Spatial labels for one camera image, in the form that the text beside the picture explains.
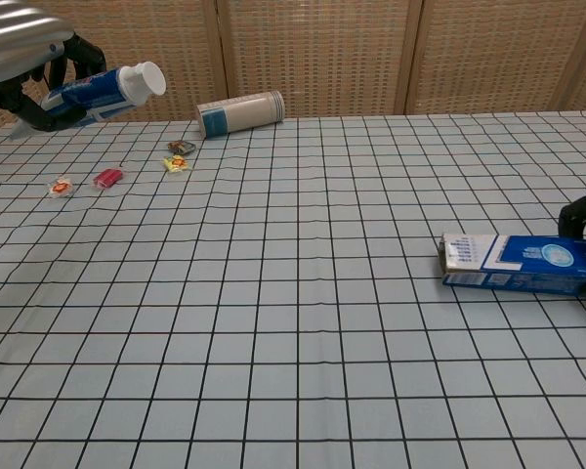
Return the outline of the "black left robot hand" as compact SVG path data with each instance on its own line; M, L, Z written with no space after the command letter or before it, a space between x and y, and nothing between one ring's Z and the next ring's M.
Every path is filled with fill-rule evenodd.
M68 61L73 62L77 79L106 71L103 50L74 33L63 42L63 50L50 61L48 76L45 76L46 64L42 63L0 83L0 108L9 111L34 130L54 132L73 127L87 115L84 107L72 107L53 115L34 102L22 88L28 79L36 82L44 79L49 91L58 89L63 86Z

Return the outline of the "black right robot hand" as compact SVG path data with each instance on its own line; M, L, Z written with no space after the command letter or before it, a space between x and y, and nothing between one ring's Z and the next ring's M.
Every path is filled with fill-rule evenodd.
M586 194L561 209L558 236L582 239L586 227Z

